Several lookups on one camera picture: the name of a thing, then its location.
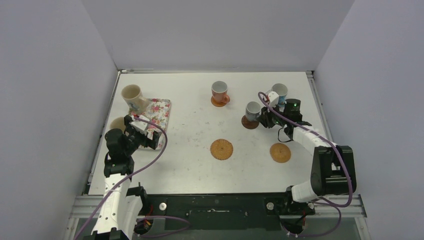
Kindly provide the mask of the small white cup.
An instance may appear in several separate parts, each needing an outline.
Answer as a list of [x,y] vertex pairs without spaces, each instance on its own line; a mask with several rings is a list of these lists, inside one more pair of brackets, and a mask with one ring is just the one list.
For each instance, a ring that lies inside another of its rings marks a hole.
[[250,101],[245,107],[245,117],[249,122],[255,121],[261,114],[261,105],[256,101]]

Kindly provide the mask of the blue mug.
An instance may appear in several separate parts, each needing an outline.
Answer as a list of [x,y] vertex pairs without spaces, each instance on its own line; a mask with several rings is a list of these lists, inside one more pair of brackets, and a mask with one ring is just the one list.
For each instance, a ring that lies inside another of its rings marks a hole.
[[276,83],[271,87],[273,92],[276,92],[279,96],[278,105],[283,106],[286,103],[286,96],[288,94],[288,88],[282,83]]

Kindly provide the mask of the pink mug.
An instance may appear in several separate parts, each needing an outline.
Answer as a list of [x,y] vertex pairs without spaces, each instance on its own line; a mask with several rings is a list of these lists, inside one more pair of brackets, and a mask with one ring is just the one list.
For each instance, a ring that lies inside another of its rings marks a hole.
[[212,97],[217,102],[229,103],[228,85],[224,81],[216,81],[211,86]]

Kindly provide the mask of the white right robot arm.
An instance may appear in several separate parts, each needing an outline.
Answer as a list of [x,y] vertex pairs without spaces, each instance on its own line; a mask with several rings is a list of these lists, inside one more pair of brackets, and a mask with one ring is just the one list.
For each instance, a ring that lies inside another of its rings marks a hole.
[[265,128],[281,126],[290,141],[302,145],[312,156],[310,178],[291,186],[291,195],[282,201],[284,210],[295,214],[303,203],[324,200],[326,195],[347,195],[347,202],[339,207],[349,206],[356,190],[352,148],[326,139],[309,122],[303,121],[300,100],[290,99],[284,111],[278,106],[271,107],[264,98],[261,102],[264,107],[258,121]]

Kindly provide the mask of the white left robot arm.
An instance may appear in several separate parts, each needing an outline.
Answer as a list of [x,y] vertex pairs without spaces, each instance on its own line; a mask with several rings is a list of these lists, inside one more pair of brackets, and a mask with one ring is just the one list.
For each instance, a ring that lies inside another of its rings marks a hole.
[[104,194],[99,207],[97,221],[85,240],[128,240],[134,232],[138,215],[145,214],[150,207],[142,186],[131,187],[135,162],[133,153],[139,147],[158,147],[164,131],[152,132],[152,123],[142,115],[126,115],[125,129],[110,129],[104,136],[108,152],[104,159]]

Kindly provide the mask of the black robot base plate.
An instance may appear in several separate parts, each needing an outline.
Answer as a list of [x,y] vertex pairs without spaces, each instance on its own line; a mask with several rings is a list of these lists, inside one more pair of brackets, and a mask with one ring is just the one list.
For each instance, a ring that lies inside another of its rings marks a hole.
[[140,215],[172,216],[190,222],[192,230],[278,231],[299,228],[315,210],[296,203],[285,192],[226,194],[149,194]]

